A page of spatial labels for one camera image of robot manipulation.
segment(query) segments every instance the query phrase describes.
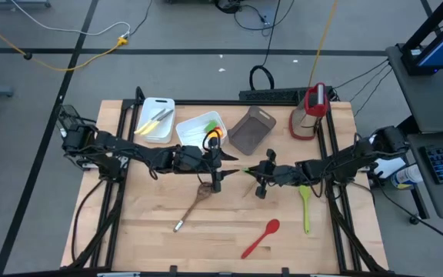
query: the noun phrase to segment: white cable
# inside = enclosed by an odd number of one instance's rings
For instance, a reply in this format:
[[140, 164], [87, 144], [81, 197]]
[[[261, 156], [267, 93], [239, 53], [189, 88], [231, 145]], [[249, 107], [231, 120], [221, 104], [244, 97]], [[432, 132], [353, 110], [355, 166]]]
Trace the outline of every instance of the white cable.
[[20, 7], [20, 6], [15, 2], [15, 0], [12, 0], [12, 2], [13, 2], [13, 4], [15, 4], [16, 8], [18, 8], [18, 9], [19, 9], [20, 11], [22, 11], [25, 15], [27, 15], [31, 20], [33, 20], [33, 22], [39, 24], [39, 25], [40, 25], [41, 27], [43, 27], [43, 28], [46, 28], [46, 29], [48, 29], [48, 30], [52, 30], [52, 31], [60, 31], [60, 32], [77, 32], [77, 33], [80, 33], [80, 34], [83, 34], [83, 35], [101, 35], [101, 34], [105, 33], [106, 31], [108, 31], [109, 29], [115, 27], [116, 25], [120, 25], [120, 24], [123, 24], [123, 25], [127, 25], [127, 26], [128, 26], [128, 31], [127, 31], [124, 35], [122, 35], [123, 38], [127, 38], [127, 37], [129, 36], [129, 32], [131, 31], [131, 26], [130, 26], [127, 22], [116, 22], [116, 23], [110, 25], [108, 28], [104, 29], [103, 31], [98, 32], [98, 33], [95, 33], [95, 34], [87, 33], [87, 32], [82, 32], [82, 31], [80, 31], [80, 30], [68, 30], [68, 29], [63, 29], [63, 28], [52, 28], [52, 27], [48, 27], [48, 26], [46, 26], [46, 25], [43, 25], [41, 22], [38, 22], [37, 19], [33, 18], [33, 17], [32, 17], [31, 15], [29, 15], [26, 11], [24, 11], [23, 8]]

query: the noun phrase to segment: yellow cable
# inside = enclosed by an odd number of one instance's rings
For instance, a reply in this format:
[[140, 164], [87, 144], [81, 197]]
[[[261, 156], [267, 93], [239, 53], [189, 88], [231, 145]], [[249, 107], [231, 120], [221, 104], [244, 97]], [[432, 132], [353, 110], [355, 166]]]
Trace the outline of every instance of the yellow cable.
[[338, 0], [332, 5], [331, 13], [329, 13], [328, 22], [326, 23], [326, 27], [324, 28], [324, 34], [322, 34], [321, 42], [319, 42], [319, 48], [317, 49], [317, 54], [315, 55], [314, 65], [312, 66], [311, 77], [308, 80], [308, 87], [310, 88], [312, 84], [312, 77], [314, 76], [314, 70], [317, 65], [317, 61], [319, 60], [319, 55], [321, 54], [322, 46], [324, 45], [324, 40], [326, 39], [326, 35], [328, 34], [329, 26], [331, 25], [331, 21], [333, 16], [335, 16], [336, 7], [338, 6]]
[[[14, 50], [16, 50], [17, 52], [19, 52], [20, 54], [22, 54], [22, 55], [27, 55], [27, 53], [23, 52], [23, 50], [21, 50], [20, 48], [16, 47], [14, 44], [12, 44], [12, 43], [11, 43], [8, 39], [6, 39], [4, 36], [0, 35], [0, 39], [1, 39], [3, 42], [6, 42], [6, 44], [8, 44], [9, 46], [11, 46]], [[37, 62], [37, 63], [40, 64], [40, 65], [45, 66], [46, 68], [50, 68], [50, 69], [55, 70], [55, 71], [59, 71], [59, 72], [68, 72], [68, 71], [76, 70], [76, 69], [78, 69], [78, 68], [82, 68], [82, 67], [88, 65], [88, 64], [89, 64], [90, 62], [92, 62], [93, 60], [95, 60], [95, 59], [97, 59], [97, 58], [100, 58], [100, 57], [102, 57], [102, 56], [105, 56], [105, 55], [107, 55], [108, 53], [113, 52], [114, 50], [116, 50], [116, 49], [119, 48], [120, 46], [123, 46], [123, 45], [126, 45], [126, 44], [128, 44], [128, 40], [125, 39], [125, 38], [119, 37], [118, 42], [117, 42], [117, 44], [116, 44], [114, 47], [112, 47], [111, 49], [107, 50], [106, 52], [103, 52], [103, 53], [101, 53], [101, 54], [99, 54], [99, 55], [96, 55], [96, 56], [90, 58], [88, 61], [82, 63], [81, 65], [75, 66], [74, 68], [55, 68], [55, 67], [53, 67], [53, 66], [51, 66], [51, 65], [46, 64], [45, 62], [43, 62], [43, 61], [41, 61], [41, 60], [39, 60], [39, 59], [32, 58], [31, 60], [34, 61], [34, 62]]]

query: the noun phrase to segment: gray floor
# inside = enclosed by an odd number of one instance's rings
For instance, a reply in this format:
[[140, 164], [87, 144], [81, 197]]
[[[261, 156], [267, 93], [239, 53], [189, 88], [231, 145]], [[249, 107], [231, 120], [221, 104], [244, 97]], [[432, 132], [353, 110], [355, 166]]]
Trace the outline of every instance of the gray floor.
[[[28, 8], [48, 25], [81, 28], [91, 1], [61, 0], [52, 1], [51, 9]], [[200, 2], [184, 0], [166, 5], [154, 0], [148, 20], [125, 47], [241, 49], [267, 46], [267, 39], [260, 32], [242, 30], [231, 15]], [[261, 8], [263, 14], [274, 12], [275, 1], [249, 2]], [[435, 8], [441, 1], [429, 2]], [[289, 0], [282, 1], [280, 11], [285, 11], [289, 3]], [[134, 27], [142, 19], [147, 5], [146, 0], [100, 0], [90, 31], [119, 20]], [[332, 0], [296, 1], [285, 21], [275, 29], [272, 47], [316, 49], [331, 5]], [[245, 13], [238, 15], [241, 22], [257, 27], [257, 18], [252, 18], [250, 11]], [[420, 0], [341, 1], [324, 49], [382, 51], [389, 45], [404, 42], [425, 19]], [[8, 9], [0, 9], [0, 32], [16, 45], [29, 48], [74, 48], [78, 39], [76, 34], [39, 28], [20, 12]], [[122, 27], [116, 27], [102, 36], [87, 37], [84, 47], [109, 48], [121, 33]], [[36, 57], [65, 67], [71, 56]], [[80, 55], [78, 62], [90, 57]], [[137, 85], [147, 96], [187, 99], [203, 95], [203, 98], [237, 99], [240, 90], [249, 89], [248, 71], [263, 58], [262, 55], [109, 55], [74, 73], [65, 102], [73, 104], [83, 116], [93, 118], [102, 100], [131, 98]], [[314, 80], [339, 85], [384, 59], [322, 56]], [[275, 77], [277, 88], [306, 86], [313, 61], [310, 55], [275, 55], [269, 57], [267, 67]], [[0, 54], [0, 84], [15, 88], [13, 98], [0, 98], [0, 249], [63, 76], [62, 72], [27, 62], [20, 55]], [[350, 99], [367, 79], [339, 89], [341, 99]], [[353, 101], [355, 111], [377, 81]], [[267, 85], [262, 75], [255, 76], [255, 83], [260, 88]], [[358, 114], [356, 124], [359, 132], [366, 135], [376, 128], [396, 125], [408, 115], [398, 83], [390, 74]], [[5, 273], [56, 269], [60, 264], [81, 173], [62, 158], [59, 139], [57, 133], [52, 137]], [[391, 196], [415, 210], [409, 193], [396, 192]], [[425, 198], [431, 208], [428, 196]], [[376, 199], [391, 269], [404, 274], [443, 275], [443, 238], [421, 225], [409, 225], [408, 217], [380, 193]], [[443, 230], [443, 220], [434, 212], [431, 215], [429, 222]]]

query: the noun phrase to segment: red spoon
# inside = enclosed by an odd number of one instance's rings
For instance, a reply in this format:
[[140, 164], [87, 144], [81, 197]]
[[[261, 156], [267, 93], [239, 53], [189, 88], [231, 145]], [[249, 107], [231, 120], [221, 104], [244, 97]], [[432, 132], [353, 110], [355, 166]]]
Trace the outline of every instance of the red spoon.
[[278, 229], [280, 228], [280, 222], [277, 219], [272, 219], [268, 222], [268, 224], [266, 225], [266, 230], [265, 233], [262, 234], [262, 236], [255, 241], [251, 246], [249, 246], [249, 248], [247, 248], [247, 250], [244, 251], [244, 253], [242, 253], [242, 259], [247, 258], [247, 256], [249, 254], [251, 254], [251, 252], [256, 248], [256, 246], [258, 246], [259, 242], [261, 242], [261, 240], [269, 235], [269, 234], [274, 234], [276, 233], [276, 231], [278, 231]]

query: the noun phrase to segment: wooden table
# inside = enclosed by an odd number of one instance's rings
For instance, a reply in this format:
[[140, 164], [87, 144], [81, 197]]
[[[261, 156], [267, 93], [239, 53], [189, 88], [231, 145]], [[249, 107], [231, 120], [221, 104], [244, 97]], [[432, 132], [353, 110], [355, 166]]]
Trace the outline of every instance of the wooden table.
[[[101, 130], [115, 134], [121, 103], [102, 102], [97, 123]], [[351, 105], [347, 102], [333, 102], [331, 106], [339, 148], [343, 149], [353, 143], [356, 132]], [[277, 120], [271, 134], [251, 156], [240, 153], [226, 142], [223, 150], [239, 160], [223, 162], [223, 169], [257, 165], [266, 159], [268, 148], [276, 151], [276, 162], [279, 165], [293, 165], [296, 161], [321, 158], [317, 139], [305, 142], [290, 136], [288, 117], [293, 107], [262, 108]], [[231, 128], [247, 110], [248, 106], [243, 105], [178, 105], [175, 124], [209, 111], [217, 111], [226, 127]], [[324, 127], [330, 153], [328, 129]], [[125, 137], [127, 130], [128, 126], [125, 126]], [[139, 137], [135, 137], [135, 142], [148, 147], [163, 146], [145, 143]], [[169, 145], [178, 143], [178, 137], [174, 134]], [[195, 198], [199, 181], [195, 175], [158, 176], [158, 181], [151, 179], [147, 167], [140, 162], [133, 161], [130, 165], [113, 270], [166, 272], [170, 265], [177, 265], [180, 272], [275, 273], [281, 272], [282, 267], [288, 267], [291, 273], [338, 273], [331, 216], [325, 197], [311, 197], [311, 231], [306, 235], [303, 232], [302, 200], [296, 187], [268, 188], [264, 200], [255, 196], [255, 190], [242, 198], [253, 178], [238, 172], [225, 178], [221, 183], [221, 192], [201, 202], [180, 231], [174, 233], [172, 229]], [[209, 180], [208, 176], [203, 175], [202, 179]], [[356, 180], [368, 186], [365, 174], [358, 174]], [[96, 171], [84, 174], [76, 206], [97, 181]], [[88, 199], [82, 210], [78, 223], [77, 253], [83, 250], [96, 231], [104, 187]], [[347, 190], [357, 237], [378, 264], [387, 268], [370, 193], [353, 185], [349, 185]], [[266, 237], [247, 259], [241, 260], [241, 254], [263, 233], [266, 223], [271, 219], [279, 219], [281, 222], [278, 232]], [[352, 269], [349, 243], [344, 233], [341, 234], [347, 267]], [[107, 242], [108, 235], [102, 244], [104, 249]], [[63, 265], [71, 263], [70, 245], [71, 230], [62, 258]], [[103, 264], [104, 250], [101, 251], [100, 259]]]

